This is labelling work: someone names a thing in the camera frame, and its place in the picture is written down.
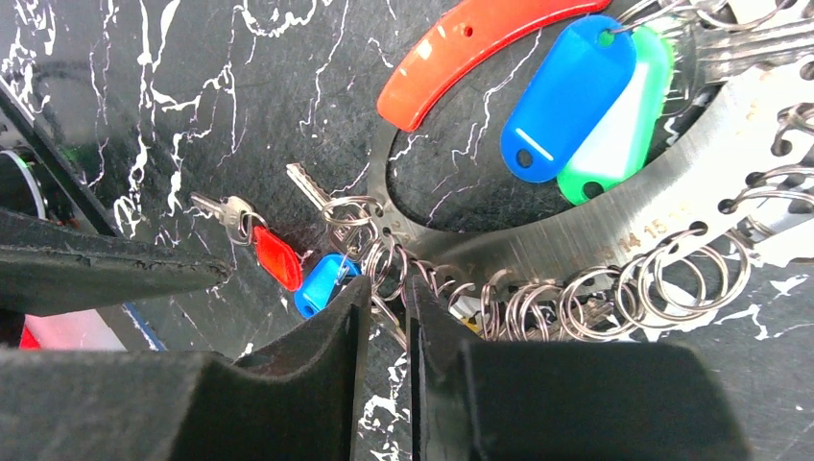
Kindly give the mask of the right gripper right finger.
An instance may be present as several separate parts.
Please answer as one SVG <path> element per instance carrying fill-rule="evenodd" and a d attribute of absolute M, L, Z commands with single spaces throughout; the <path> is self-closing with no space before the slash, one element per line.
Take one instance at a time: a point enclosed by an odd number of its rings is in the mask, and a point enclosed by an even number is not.
<path fill-rule="evenodd" d="M 749 460 L 725 394 L 672 345 L 489 342 L 404 286 L 416 460 Z"/>

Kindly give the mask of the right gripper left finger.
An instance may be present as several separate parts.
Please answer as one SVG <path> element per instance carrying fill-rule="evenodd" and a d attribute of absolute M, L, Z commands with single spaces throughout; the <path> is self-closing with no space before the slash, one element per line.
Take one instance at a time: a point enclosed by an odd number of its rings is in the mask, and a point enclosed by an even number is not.
<path fill-rule="evenodd" d="M 348 460 L 371 283 L 237 360 L 215 352 L 1 353 L 5 460 Z"/>

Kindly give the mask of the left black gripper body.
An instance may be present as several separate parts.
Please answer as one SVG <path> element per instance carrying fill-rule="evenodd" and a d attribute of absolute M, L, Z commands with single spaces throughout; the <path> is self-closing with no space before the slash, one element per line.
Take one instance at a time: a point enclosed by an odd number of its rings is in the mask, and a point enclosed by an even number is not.
<path fill-rule="evenodd" d="M 28 133 L 33 116 L 1 79 L 1 207 L 74 231 L 95 233 L 66 186 L 46 165 L 47 152 Z M 119 351 L 121 340 L 97 310 L 49 317 L 1 310 L 1 345 L 23 350 Z"/>

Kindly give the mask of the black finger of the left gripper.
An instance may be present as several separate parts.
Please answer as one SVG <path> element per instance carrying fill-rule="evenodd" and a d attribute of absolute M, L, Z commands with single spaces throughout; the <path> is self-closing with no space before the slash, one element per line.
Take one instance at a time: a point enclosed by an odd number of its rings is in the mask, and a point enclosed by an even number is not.
<path fill-rule="evenodd" d="M 207 254 L 83 233 L 3 209 L 1 307 L 47 317 L 210 288 L 230 267 Z"/>

